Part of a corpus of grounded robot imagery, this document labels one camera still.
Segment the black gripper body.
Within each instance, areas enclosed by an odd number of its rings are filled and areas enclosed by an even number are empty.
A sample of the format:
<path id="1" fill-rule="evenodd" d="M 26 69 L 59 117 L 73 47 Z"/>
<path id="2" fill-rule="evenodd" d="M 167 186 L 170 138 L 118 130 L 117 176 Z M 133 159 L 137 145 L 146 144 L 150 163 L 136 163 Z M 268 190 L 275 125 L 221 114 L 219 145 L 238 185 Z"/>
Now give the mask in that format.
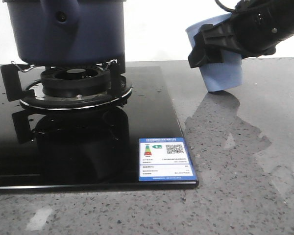
<path id="1" fill-rule="evenodd" d="M 294 0 L 241 0 L 229 20 L 230 51 L 243 57 L 275 53 L 275 46 L 294 35 Z"/>

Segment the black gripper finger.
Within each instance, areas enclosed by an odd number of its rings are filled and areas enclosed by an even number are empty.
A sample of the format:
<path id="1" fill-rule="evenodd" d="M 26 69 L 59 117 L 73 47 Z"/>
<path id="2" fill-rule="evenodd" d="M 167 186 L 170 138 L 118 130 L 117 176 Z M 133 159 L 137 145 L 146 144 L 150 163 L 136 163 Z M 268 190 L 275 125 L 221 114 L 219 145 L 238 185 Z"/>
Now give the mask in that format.
<path id="1" fill-rule="evenodd" d="M 222 63 L 223 50 L 235 52 L 235 34 L 232 24 L 204 24 L 194 36 L 195 45 L 188 56 L 191 68 L 206 64 Z"/>

